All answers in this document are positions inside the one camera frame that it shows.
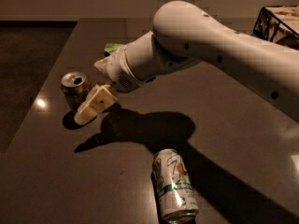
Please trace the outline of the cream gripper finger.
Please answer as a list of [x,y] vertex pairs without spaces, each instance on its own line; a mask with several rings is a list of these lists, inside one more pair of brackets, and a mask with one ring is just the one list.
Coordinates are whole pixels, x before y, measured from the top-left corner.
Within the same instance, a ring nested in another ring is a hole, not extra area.
[[94,67],[102,74],[105,73],[108,58],[101,59],[94,63]]
[[111,85],[95,85],[78,107],[74,121],[85,125],[118,101],[118,93]]

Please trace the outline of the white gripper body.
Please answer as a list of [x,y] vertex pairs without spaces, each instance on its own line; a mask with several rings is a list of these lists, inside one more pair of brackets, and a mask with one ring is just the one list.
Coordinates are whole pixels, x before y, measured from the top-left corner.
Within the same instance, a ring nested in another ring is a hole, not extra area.
[[118,92],[128,93],[140,88],[143,82],[135,77],[126,59],[126,47],[115,49],[108,57],[105,65],[107,79]]

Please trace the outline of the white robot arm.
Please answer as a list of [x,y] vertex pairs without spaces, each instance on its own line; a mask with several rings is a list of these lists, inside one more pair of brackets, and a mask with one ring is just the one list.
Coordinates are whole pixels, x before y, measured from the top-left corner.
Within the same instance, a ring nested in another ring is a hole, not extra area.
[[84,125],[128,93],[200,62],[215,65],[293,119],[299,119],[299,51],[232,30],[199,7],[172,1],[158,9],[152,30],[94,66],[104,76],[79,106]]

